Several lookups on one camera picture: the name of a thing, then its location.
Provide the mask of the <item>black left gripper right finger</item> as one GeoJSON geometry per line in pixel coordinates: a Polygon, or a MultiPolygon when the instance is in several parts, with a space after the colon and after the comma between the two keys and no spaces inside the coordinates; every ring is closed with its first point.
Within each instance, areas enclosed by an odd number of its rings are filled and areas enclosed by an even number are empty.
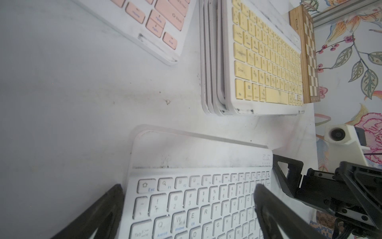
{"type": "Polygon", "coordinates": [[[263,184],[254,191],[255,211],[265,239],[323,239],[314,228],[277,198],[263,184]]]}

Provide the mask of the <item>white keyboard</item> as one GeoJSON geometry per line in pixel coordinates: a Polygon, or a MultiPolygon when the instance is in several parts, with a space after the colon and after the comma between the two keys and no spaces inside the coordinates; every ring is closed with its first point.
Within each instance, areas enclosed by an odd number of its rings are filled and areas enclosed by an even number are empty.
{"type": "Polygon", "coordinates": [[[202,135],[145,131],[131,153],[120,239],[261,239],[257,185],[273,154],[202,135]]]}
{"type": "Polygon", "coordinates": [[[220,111],[220,101],[217,95],[217,19],[214,16],[217,8],[214,1],[207,1],[208,24],[209,24],[209,40],[210,40],[210,69],[212,83],[212,104],[214,112],[218,116],[222,116],[220,111]]]}

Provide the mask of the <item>yellow keyboard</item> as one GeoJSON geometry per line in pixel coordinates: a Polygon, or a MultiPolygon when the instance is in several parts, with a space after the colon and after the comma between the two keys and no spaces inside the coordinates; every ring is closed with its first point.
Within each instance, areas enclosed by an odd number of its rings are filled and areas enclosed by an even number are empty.
{"type": "Polygon", "coordinates": [[[301,40],[270,1],[222,1],[225,105],[233,115],[300,115],[301,40]]]}
{"type": "Polygon", "coordinates": [[[201,87],[202,87],[202,108],[208,114],[214,114],[211,95],[209,93],[210,80],[207,77],[207,69],[209,68],[206,62],[206,39],[205,39],[205,15],[204,1],[199,1],[200,14],[200,50],[201,50],[201,87]]]}

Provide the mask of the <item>mint green keyboard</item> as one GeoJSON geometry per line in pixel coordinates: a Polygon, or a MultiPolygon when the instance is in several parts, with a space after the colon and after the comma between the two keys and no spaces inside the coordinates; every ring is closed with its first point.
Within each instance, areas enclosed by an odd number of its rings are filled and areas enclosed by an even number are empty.
{"type": "Polygon", "coordinates": [[[223,14],[221,1],[214,1],[216,3],[216,21],[217,21],[217,97],[221,106],[219,110],[225,116],[231,116],[232,113],[228,110],[225,104],[225,76],[224,76],[224,48],[223,48],[223,14]]]}

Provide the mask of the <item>pink keyboard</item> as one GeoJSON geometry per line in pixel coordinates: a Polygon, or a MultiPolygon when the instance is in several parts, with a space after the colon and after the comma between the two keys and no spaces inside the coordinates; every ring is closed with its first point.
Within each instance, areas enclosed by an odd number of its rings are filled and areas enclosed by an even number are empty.
{"type": "Polygon", "coordinates": [[[173,66],[180,60],[198,1],[77,0],[124,37],[173,66]]]}

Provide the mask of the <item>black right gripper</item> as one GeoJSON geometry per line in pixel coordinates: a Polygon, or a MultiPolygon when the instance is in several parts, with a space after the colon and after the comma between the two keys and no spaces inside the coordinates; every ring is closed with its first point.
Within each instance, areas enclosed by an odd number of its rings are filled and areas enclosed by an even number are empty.
{"type": "Polygon", "coordinates": [[[335,239],[349,235],[367,239],[382,237],[380,169],[343,161],[334,173],[310,169],[303,179],[302,169],[302,161],[273,155],[273,170],[282,191],[318,211],[336,217],[335,239]],[[287,175],[280,168],[280,162],[287,164],[287,175]]]}

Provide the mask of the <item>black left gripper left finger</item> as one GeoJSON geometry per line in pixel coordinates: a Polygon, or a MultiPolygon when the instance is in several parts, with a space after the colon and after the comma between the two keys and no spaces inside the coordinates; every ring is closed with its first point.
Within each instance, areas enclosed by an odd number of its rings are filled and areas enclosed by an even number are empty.
{"type": "Polygon", "coordinates": [[[123,189],[115,184],[54,239],[114,239],[122,217],[123,189]]]}

